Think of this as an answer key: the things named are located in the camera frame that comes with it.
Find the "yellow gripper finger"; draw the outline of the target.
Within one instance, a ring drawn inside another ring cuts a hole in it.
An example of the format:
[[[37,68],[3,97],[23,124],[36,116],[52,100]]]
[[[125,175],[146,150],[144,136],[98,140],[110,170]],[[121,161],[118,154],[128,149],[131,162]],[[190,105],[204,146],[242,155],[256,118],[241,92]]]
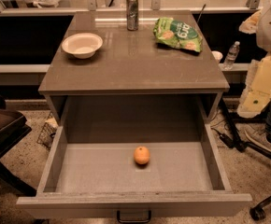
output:
[[[245,84],[237,114],[250,119],[259,115],[271,101],[271,53],[260,61],[251,61]]]

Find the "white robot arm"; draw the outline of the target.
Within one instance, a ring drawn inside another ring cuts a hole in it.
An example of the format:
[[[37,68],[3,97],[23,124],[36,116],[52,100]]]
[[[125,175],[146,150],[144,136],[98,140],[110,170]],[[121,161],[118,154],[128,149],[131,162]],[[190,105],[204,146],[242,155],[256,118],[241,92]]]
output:
[[[244,32],[249,28],[255,28],[257,46],[267,54],[259,62],[252,61],[248,69],[237,108],[237,114],[246,119],[259,115],[271,101],[271,0],[240,27]]]

